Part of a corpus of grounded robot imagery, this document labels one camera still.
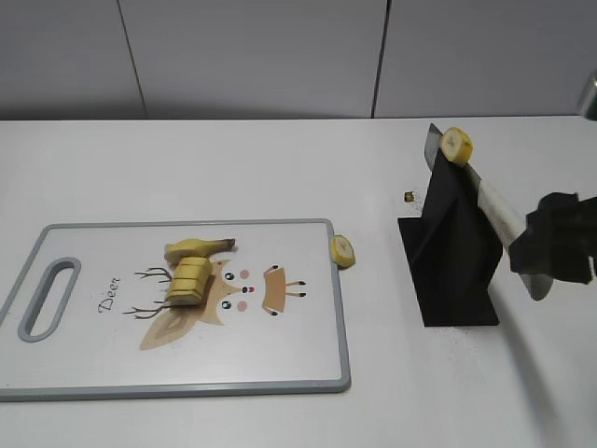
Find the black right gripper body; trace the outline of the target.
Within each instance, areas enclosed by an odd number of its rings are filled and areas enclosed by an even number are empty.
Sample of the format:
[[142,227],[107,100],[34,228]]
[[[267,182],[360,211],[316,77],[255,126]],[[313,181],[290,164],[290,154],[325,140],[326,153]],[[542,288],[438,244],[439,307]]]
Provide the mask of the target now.
[[580,201],[577,194],[572,194],[572,202],[571,234],[575,253],[572,278],[591,280],[590,259],[596,272],[596,198]]

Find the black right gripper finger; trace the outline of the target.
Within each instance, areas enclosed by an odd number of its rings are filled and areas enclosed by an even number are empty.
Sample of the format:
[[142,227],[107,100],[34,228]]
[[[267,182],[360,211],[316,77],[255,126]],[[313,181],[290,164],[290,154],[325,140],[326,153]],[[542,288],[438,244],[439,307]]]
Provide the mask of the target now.
[[572,233],[525,231],[509,246],[510,270],[568,283],[592,280],[592,240]]
[[558,233],[576,218],[579,206],[577,193],[551,192],[526,216],[527,229],[536,233]]

